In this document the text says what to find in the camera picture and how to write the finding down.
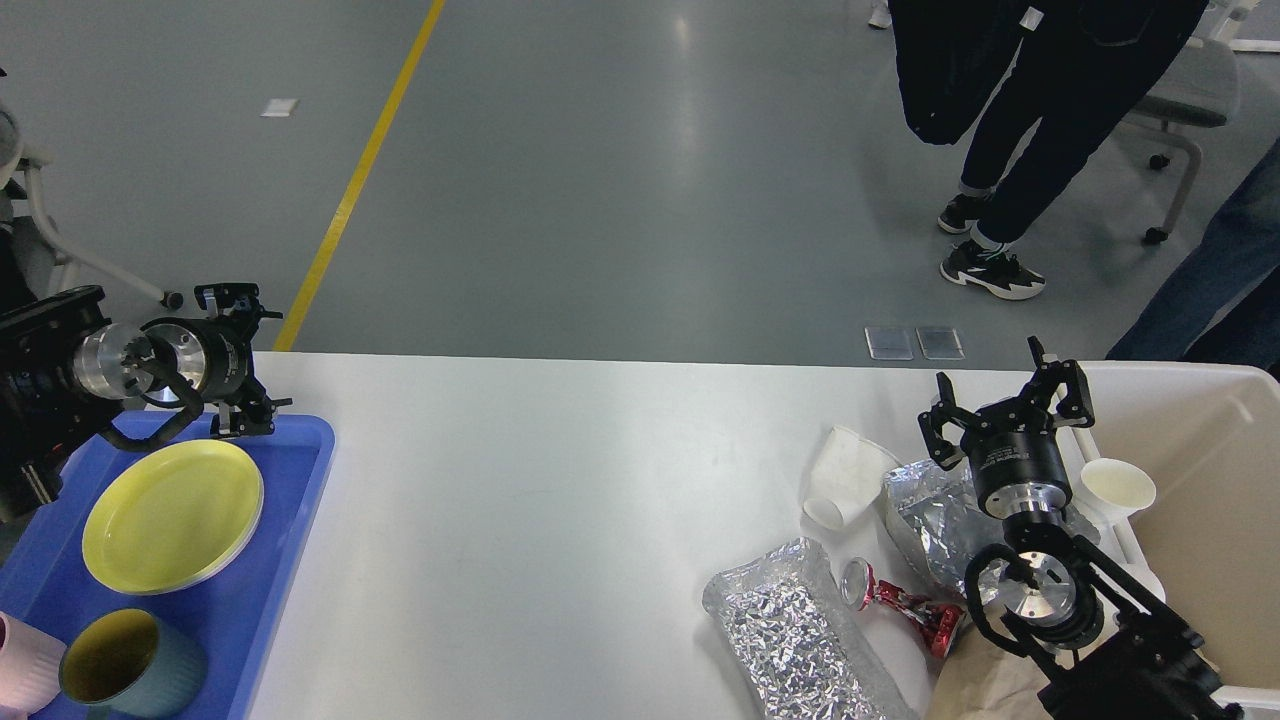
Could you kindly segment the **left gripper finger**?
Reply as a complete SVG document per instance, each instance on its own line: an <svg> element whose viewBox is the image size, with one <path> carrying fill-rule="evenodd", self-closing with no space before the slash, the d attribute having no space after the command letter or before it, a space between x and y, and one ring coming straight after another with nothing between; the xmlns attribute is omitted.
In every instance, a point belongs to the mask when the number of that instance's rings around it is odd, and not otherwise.
<svg viewBox="0 0 1280 720"><path fill-rule="evenodd" d="M195 300L209 322L260 323L283 320L284 314L268 310L255 283L212 283L195 287Z"/></svg>
<svg viewBox="0 0 1280 720"><path fill-rule="evenodd" d="M270 436L276 429L275 420L279 409L293 404L292 397L266 397L262 402L246 400L241 404L220 398L212 402L216 411L210 421L209 437L211 439L233 439Z"/></svg>

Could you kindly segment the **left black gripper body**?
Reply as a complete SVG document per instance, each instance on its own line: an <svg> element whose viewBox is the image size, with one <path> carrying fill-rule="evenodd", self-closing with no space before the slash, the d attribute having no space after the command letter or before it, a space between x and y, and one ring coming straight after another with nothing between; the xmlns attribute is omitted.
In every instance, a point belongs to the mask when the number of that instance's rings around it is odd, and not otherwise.
<svg viewBox="0 0 1280 720"><path fill-rule="evenodd" d="M170 363L205 404L229 406L259 405L251 348L257 329L252 315L169 316L142 325L156 356Z"/></svg>

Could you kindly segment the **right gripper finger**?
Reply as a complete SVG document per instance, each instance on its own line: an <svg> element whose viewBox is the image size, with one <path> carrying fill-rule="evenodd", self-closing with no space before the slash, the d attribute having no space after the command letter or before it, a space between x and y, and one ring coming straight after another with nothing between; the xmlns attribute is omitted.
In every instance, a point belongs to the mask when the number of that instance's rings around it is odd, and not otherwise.
<svg viewBox="0 0 1280 720"><path fill-rule="evenodd" d="M1053 433L1061 428L1092 428L1091 388L1079 361L1047 354L1036 336L1027 342L1036 368L1020 392L1004 402L1001 429Z"/></svg>
<svg viewBox="0 0 1280 720"><path fill-rule="evenodd" d="M966 457L965 451L945 437L945 427L955 425L964 432L986 428L986 419L961 407L955 396L954 383L946 373L936 373L938 397L918 416L922 438L929 459L942 470L950 471Z"/></svg>

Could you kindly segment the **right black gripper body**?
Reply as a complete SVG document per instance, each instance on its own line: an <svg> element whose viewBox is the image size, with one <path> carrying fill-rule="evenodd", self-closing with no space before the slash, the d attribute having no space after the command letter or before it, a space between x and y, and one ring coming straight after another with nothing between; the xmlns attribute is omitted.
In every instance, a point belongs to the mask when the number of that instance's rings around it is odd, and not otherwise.
<svg viewBox="0 0 1280 720"><path fill-rule="evenodd" d="M980 510L995 519L1019 512L1062 512L1071 489L1056 442L1053 414L1023 400L975 411L960 448Z"/></svg>

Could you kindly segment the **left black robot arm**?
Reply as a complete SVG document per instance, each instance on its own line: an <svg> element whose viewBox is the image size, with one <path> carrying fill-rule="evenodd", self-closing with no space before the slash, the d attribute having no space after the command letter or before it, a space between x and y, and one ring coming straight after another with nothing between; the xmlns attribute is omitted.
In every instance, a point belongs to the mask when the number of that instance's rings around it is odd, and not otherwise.
<svg viewBox="0 0 1280 720"><path fill-rule="evenodd" d="M1 519L58 500L61 468L93 437L131 454L173 441L215 407L214 439L269 436L283 400L257 379L252 342L266 309L253 283L201 284L202 316L142 325L106 318L81 286L3 315Z"/></svg>

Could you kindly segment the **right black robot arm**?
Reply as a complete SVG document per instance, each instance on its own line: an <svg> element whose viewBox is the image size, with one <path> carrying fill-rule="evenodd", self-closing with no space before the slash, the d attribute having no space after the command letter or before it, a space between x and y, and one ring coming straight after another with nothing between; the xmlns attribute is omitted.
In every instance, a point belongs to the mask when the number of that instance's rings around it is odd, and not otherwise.
<svg viewBox="0 0 1280 720"><path fill-rule="evenodd" d="M1220 675L1203 637L1085 536L1070 532L1073 501L1056 434L1094 424L1080 364L1028 340L1036 368L1020 392L961 407L950 378L918 423L931 460L966 464L978 509L1004 538L977 551L963 593L977 630L1029 659L1055 719L1243 719L1213 697Z"/></svg>

